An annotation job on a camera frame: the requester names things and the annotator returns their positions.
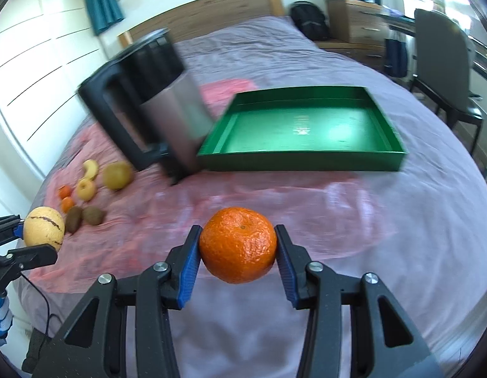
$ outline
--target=chair backrest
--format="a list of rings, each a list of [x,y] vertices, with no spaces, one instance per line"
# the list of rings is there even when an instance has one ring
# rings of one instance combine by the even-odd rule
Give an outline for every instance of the chair backrest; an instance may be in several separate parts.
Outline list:
[[[437,11],[415,10],[416,74],[458,110],[468,105],[471,59],[461,28]]]

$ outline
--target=pink cloth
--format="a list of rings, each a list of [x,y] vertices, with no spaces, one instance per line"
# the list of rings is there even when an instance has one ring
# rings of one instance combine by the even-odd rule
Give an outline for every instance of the pink cloth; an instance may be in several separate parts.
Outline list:
[[[218,117],[235,93],[254,89],[249,80],[233,79],[203,85],[201,93]],[[51,177],[44,205],[60,210],[57,190],[75,187],[85,160],[95,159],[102,167],[123,159],[97,123],[81,131],[71,149],[81,144],[70,164]],[[30,273],[45,291],[85,292],[103,272],[117,278],[138,274],[182,244],[192,225],[204,225],[217,210],[232,205],[284,224],[292,240],[321,261],[353,255],[390,233],[376,198],[349,172],[201,172],[169,186],[154,165],[136,172],[119,192],[105,188],[100,175],[95,182],[98,193],[90,202],[75,193],[74,201],[106,210],[106,220],[66,234],[56,264]],[[207,274],[200,267],[200,276]]]

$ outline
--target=orange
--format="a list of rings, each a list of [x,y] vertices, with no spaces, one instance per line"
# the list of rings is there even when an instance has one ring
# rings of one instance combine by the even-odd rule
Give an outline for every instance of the orange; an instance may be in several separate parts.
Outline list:
[[[61,200],[68,198],[72,194],[72,189],[70,189],[67,185],[62,186],[58,189],[58,196]]]
[[[61,201],[61,210],[63,211],[63,213],[66,213],[74,205],[75,205],[74,201],[70,196],[68,196]]]
[[[232,284],[264,276],[273,266],[277,235],[263,215],[245,208],[215,213],[200,235],[200,254],[215,277]]]

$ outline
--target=silver bolt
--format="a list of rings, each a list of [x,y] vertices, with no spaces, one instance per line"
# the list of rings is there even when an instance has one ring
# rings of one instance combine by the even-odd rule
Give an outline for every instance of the silver bolt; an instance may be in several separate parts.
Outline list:
[[[108,274],[108,272],[98,277],[98,282],[100,284],[109,284],[111,281],[112,281],[112,275]]]
[[[367,272],[364,275],[364,280],[366,280],[366,283],[376,284],[378,282],[378,276],[373,272]]]
[[[164,261],[158,261],[156,264],[152,266],[152,268],[156,272],[165,272],[168,270],[168,263]]]
[[[308,269],[313,272],[321,272],[324,270],[324,265],[319,261],[311,261],[308,263]]]

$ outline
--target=electric kettle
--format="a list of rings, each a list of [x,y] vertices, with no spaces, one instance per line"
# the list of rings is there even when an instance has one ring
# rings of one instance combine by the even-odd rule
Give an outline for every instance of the electric kettle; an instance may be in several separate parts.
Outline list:
[[[78,94],[137,170],[160,163],[177,182],[201,169],[196,154],[214,119],[167,29],[126,47]]]

